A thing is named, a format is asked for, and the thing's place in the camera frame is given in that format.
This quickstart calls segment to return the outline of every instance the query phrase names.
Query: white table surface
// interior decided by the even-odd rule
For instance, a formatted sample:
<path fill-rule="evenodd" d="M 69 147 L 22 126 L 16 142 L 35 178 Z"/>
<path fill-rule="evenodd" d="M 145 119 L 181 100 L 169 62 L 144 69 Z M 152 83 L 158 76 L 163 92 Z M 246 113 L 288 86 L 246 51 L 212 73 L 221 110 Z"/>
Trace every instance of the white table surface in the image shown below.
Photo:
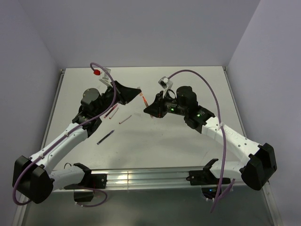
<path fill-rule="evenodd" d="M 220 103 L 222 121 L 239 133 L 243 133 L 234 102 L 221 66 L 207 67 L 123 67 L 111 68 L 111 75 L 124 86 L 141 87 L 151 104 L 162 90 L 158 80 L 181 69 L 191 69 L 203 75 L 212 86 Z M 212 94 L 196 75 L 181 73 L 172 78 L 173 90 L 180 86 L 192 86 L 198 104 L 217 114 Z M 78 113 L 83 92 L 97 88 L 106 90 L 90 68 L 68 68 L 65 71 L 58 99 L 49 127 L 46 145 L 61 134 Z M 132 169 L 156 167 L 204 166 L 212 158 L 222 157 L 222 145 L 190 129 L 183 116 L 167 114 L 163 119 L 151 119 L 143 113 L 141 96 L 137 96 L 119 110 L 110 120 L 103 119 L 98 130 L 76 146 L 56 166 L 62 169 L 66 162 L 80 162 L 91 169 Z M 119 121 L 132 117 L 119 125 Z M 100 145 L 96 143 L 112 129 L 115 132 Z M 237 157 L 227 152 L 228 161 Z"/>

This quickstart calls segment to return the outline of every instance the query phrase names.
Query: white wall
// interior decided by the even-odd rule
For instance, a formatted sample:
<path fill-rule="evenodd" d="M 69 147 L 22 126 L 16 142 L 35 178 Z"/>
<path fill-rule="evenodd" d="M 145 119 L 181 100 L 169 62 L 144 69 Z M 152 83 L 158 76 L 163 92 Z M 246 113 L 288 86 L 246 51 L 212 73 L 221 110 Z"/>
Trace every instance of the white wall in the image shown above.
<path fill-rule="evenodd" d="M 19 0 L 61 67 L 227 65 L 260 0 Z"/>
<path fill-rule="evenodd" d="M 0 225 L 11 225 L 15 160 L 40 149 L 59 71 L 17 0 L 0 3 Z"/>
<path fill-rule="evenodd" d="M 247 135 L 275 148 L 271 184 L 286 226 L 301 224 L 300 11 L 300 0 L 261 0 L 228 67 Z"/>

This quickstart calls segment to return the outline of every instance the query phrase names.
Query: pen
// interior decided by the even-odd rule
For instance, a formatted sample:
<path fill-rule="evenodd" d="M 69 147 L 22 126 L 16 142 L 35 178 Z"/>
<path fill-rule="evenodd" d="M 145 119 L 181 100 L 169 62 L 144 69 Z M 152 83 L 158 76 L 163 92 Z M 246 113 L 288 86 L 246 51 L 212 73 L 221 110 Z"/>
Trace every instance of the pen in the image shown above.
<path fill-rule="evenodd" d="M 110 133 L 105 135 L 100 141 L 97 142 L 97 145 L 99 145 L 101 142 L 103 142 L 106 138 L 108 138 L 109 135 L 111 135 L 115 130 L 112 130 Z"/>

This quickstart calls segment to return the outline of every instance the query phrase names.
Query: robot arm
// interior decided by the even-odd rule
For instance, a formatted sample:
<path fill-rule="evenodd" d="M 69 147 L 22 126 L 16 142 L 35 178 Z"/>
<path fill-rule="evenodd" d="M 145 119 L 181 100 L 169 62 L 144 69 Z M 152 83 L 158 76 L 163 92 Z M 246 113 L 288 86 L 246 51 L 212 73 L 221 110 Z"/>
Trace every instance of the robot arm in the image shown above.
<path fill-rule="evenodd" d="M 81 186 L 87 185 L 91 170 L 86 166 L 76 163 L 72 167 L 64 170 L 53 171 L 58 162 L 69 153 L 76 145 L 89 138 L 102 123 L 100 118 L 89 121 L 82 127 L 75 129 L 78 125 L 86 122 L 102 112 L 104 112 L 113 101 L 114 89 L 108 83 L 106 76 L 100 78 L 100 81 L 106 80 L 107 90 L 105 93 L 100 94 L 97 89 L 87 89 L 81 100 L 81 106 L 78 114 L 72 120 L 72 123 L 66 130 L 52 141 L 45 148 L 33 154 L 29 158 L 24 156 L 19 157 L 15 162 L 13 187 L 21 174 L 22 179 L 17 184 L 16 189 L 28 197 L 35 203 L 44 201 L 53 190 L 58 188 L 77 184 Z M 115 81 L 117 95 L 115 103 L 125 105 L 132 101 L 139 93 L 140 89 L 133 89 L 122 86 Z M 61 143 L 55 146 L 49 153 L 44 154 L 53 144 L 67 136 Z M 33 164 L 25 173 L 23 172 L 30 164 Z"/>
<path fill-rule="evenodd" d="M 215 115 L 206 108 L 199 106 L 197 95 L 190 86 L 179 87 L 176 97 L 169 95 L 172 82 L 163 77 L 159 84 L 165 89 L 158 93 L 155 101 L 144 109 L 157 118 L 163 118 L 167 113 L 184 116 L 186 124 L 197 132 L 207 135 L 220 144 L 223 144 L 223 136 L 220 126 L 222 125 L 226 134 L 227 148 L 233 152 L 240 161 L 226 162 L 224 168 L 225 178 L 242 178 L 252 189 L 260 190 L 268 179 L 277 170 L 275 153 L 272 146 L 265 143 L 260 145 L 240 135 L 227 125 L 221 123 Z M 215 178 L 219 178 L 221 172 L 221 161 L 215 159 L 207 165 L 207 170 Z M 192 182 L 195 177 L 187 178 Z"/>

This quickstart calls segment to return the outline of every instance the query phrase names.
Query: black base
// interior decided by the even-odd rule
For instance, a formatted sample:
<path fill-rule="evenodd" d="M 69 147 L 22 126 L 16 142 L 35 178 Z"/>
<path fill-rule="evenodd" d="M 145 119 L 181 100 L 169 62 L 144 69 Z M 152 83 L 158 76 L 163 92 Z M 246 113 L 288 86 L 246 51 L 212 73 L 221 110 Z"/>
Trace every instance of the black base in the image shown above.
<path fill-rule="evenodd" d="M 31 160 L 24 156 L 19 157 L 15 162 L 13 186 L 23 172 L 31 164 Z M 47 172 L 40 166 L 33 165 L 22 177 L 17 190 L 24 194 L 34 203 L 43 202 L 50 195 L 53 189 L 53 180 L 49 178 Z"/>
<path fill-rule="evenodd" d="M 277 170 L 274 148 L 265 143 L 252 155 L 247 165 L 240 169 L 242 180 L 252 189 L 259 191 Z"/>

